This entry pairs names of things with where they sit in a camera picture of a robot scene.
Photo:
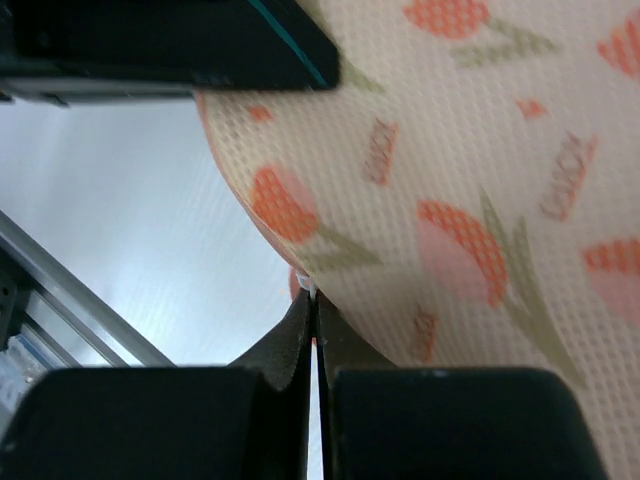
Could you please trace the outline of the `floral mesh laundry bag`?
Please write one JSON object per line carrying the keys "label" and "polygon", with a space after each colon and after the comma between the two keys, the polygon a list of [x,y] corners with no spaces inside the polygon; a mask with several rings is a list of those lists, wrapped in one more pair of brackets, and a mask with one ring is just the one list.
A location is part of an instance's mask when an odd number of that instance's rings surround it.
{"label": "floral mesh laundry bag", "polygon": [[639,475],[639,5],[306,1],[343,79],[200,93],[261,233],[403,366],[530,365]]}

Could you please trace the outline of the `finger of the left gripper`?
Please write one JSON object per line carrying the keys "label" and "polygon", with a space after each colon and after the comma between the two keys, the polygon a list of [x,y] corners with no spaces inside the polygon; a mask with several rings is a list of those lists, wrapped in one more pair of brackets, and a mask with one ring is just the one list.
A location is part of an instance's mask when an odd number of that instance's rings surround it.
{"label": "finger of the left gripper", "polygon": [[57,106],[326,91],[337,46],[295,1],[5,1],[1,98]]}

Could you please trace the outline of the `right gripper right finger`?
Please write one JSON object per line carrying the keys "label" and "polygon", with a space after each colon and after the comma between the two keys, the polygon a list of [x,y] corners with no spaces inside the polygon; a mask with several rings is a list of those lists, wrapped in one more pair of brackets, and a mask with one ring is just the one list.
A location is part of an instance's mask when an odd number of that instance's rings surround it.
{"label": "right gripper right finger", "polygon": [[316,301],[328,479],[603,479],[569,387],[529,367],[401,368]]}

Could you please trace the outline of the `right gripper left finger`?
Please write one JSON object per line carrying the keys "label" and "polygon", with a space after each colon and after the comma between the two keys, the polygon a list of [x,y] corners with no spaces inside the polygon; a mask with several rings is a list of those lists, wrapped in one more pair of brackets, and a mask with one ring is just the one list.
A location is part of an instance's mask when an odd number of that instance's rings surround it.
{"label": "right gripper left finger", "polygon": [[46,374],[1,440],[5,479],[303,479],[311,302],[226,366]]}

